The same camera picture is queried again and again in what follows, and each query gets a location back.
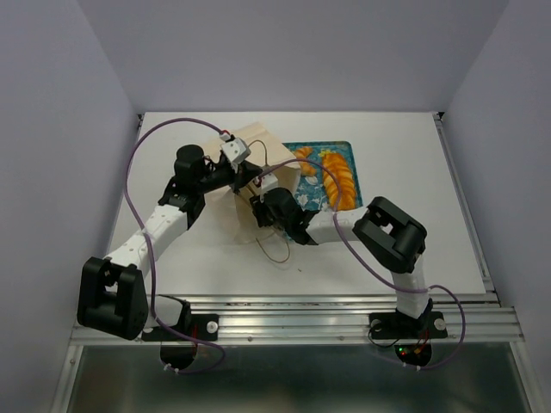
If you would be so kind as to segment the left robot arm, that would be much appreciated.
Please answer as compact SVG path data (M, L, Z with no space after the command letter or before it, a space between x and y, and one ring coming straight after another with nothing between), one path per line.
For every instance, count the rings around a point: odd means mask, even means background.
M118 249L83 266L77 321L82 326L133 340L144 329L160 326L154 314L154 292L145 278L156 277L156 260L199 218L205 195L219 188L239 191L262 168L249 162L251 150L241 140L221 145L218 161L199 145L177 150L174 174L147 219Z

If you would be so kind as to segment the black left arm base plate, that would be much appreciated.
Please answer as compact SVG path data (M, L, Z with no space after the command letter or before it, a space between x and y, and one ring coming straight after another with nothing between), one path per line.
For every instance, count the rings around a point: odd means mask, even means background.
M218 314L196 313L187 300L169 295L156 297L155 310L165 324L185 336L209 342L218 340ZM180 339L162 327L151 314L140 338L145 342L175 342Z

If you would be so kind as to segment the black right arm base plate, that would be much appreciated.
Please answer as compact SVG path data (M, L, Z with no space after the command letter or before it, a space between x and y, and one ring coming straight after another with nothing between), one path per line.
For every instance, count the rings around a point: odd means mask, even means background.
M368 316L371 336L375 340L409 340L425 338L444 339L448 337L443 314L431 311L414 319L395 312L374 312Z

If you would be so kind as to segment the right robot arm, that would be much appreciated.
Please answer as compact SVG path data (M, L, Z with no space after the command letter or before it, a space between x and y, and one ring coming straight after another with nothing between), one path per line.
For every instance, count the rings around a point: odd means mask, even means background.
M302 208L285 188L271 189L249 201L260 227L272 226L300 245L358 241L392 276L382 280L396 292L396 325L415 336L427 325L430 297L423 266L427 230L389 199L377 196L366 207L334 213Z

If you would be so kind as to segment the beige paper bag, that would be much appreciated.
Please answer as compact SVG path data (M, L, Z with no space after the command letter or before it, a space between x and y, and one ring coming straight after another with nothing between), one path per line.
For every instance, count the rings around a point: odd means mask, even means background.
M247 161L263 170L270 166L294 159L294 154L281 140L259 122L232 132L251 149ZM252 213L251 199L275 187L294 193L298 188L301 172L297 163L290 163L261 179L253 179L238 194L224 187L206 195L207 210L214 214L215 222L222 232L240 245L258 247L272 262L283 264L291 256L289 241L281 230L272 226L260 228Z

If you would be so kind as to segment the orange twisted fake bread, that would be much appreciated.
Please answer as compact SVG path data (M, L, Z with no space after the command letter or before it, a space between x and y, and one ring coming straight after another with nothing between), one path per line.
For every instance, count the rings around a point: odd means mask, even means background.
M356 208L356 185L349 163L343 155L336 152L327 152L322 157L322 165L337 179L323 170L325 193L331 208L338 211L353 210Z

